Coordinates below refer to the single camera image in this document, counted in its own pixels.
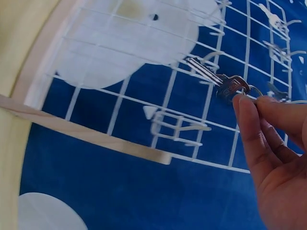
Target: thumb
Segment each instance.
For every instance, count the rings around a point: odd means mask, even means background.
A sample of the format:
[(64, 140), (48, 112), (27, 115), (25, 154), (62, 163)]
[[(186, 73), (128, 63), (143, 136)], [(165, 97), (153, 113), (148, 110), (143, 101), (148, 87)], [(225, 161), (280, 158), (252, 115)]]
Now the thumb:
[(290, 136), (302, 135), (307, 117), (307, 105), (279, 103), (271, 97), (260, 97), (256, 101), (261, 116), (272, 126), (285, 131)]

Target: fabric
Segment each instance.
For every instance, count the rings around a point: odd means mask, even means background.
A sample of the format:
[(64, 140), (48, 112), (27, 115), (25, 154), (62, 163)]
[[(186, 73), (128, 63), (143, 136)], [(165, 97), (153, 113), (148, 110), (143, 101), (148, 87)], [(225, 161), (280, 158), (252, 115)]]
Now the fabric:
[[(264, 0), (256, 3), (266, 5)], [(307, 7), (303, 0), (275, 0), (286, 14), (287, 21), (302, 20), (289, 26), (291, 51), (307, 50)], [(233, 0), (232, 7), (247, 13), (245, 0)], [(251, 16), (269, 25), (266, 14), (251, 4)], [(272, 12), (281, 12), (272, 7)], [(247, 18), (232, 9), (226, 10), (226, 24), (247, 33)], [(198, 41), (216, 46), (212, 29), (199, 27)], [(246, 38), (227, 28), (221, 50), (240, 59), (246, 58)], [(251, 37), (270, 41), (270, 31), (251, 21)], [(200, 45), (191, 52), (204, 57), (210, 53)], [(306, 55), (292, 56), (292, 100), (306, 100), (307, 66), (301, 61)], [(267, 48), (250, 42), (249, 63), (270, 73), (271, 59)], [(244, 64), (220, 56), (218, 73), (244, 75)], [(275, 64), (274, 76), (286, 83), (287, 73)], [(165, 66), (144, 64), (132, 76), (125, 95), (162, 106), (172, 70)], [(249, 68), (248, 82), (264, 94), (269, 89), (268, 76)], [(119, 93), (123, 81), (105, 88)], [(281, 91), (288, 88), (275, 81)], [(168, 108), (201, 117), (208, 86), (199, 79), (178, 73)], [(75, 87), (54, 79), (43, 110), (64, 118)], [(233, 108), (215, 97), (207, 120), (236, 128)], [(81, 89), (71, 121), (101, 132), (107, 132), (117, 96)], [(228, 165), (235, 133), (211, 126), (204, 132), (198, 159)], [(113, 136), (150, 146), (151, 121), (143, 105), (123, 99)], [(195, 139), (196, 131), (186, 134)], [(291, 141), (289, 146), (303, 153)], [(192, 147), (159, 138), (157, 148), (191, 157)], [(248, 169), (239, 138), (233, 167)], [(250, 174), (234, 172), (173, 159), (171, 164), (158, 163), (127, 156), (32, 125), (26, 149), (21, 181), (21, 194), (36, 192), (53, 196), (70, 206), (90, 230), (261, 230), (265, 229), (257, 211), (257, 201)]]

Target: hand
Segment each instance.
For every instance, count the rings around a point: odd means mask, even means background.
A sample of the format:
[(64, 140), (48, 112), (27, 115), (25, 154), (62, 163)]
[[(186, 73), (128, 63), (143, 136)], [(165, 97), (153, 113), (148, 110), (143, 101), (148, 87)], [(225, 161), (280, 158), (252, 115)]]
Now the hand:
[(260, 216), (270, 230), (307, 229), (307, 154), (287, 148), (274, 127), (307, 149), (307, 105), (261, 97), (234, 98), (244, 152), (257, 191)]

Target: fingernail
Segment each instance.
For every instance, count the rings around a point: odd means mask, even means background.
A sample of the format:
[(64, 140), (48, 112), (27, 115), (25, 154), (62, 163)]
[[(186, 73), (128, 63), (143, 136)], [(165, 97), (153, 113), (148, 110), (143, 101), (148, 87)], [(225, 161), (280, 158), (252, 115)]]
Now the fingernail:
[(242, 95), (239, 99), (239, 104), (241, 104), (243, 101), (250, 101), (250, 98), (246, 95)]
[(269, 97), (269, 96), (259, 97), (259, 98), (257, 99), (257, 101), (258, 101), (258, 102), (266, 102), (266, 103), (278, 102), (275, 98)]

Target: white circle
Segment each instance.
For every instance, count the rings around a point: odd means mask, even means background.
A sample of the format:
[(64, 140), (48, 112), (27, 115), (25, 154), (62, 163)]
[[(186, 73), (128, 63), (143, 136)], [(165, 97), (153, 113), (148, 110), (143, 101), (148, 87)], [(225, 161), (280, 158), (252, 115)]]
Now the white circle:
[(18, 199), (19, 230), (87, 230), (78, 214), (64, 202), (42, 193)]

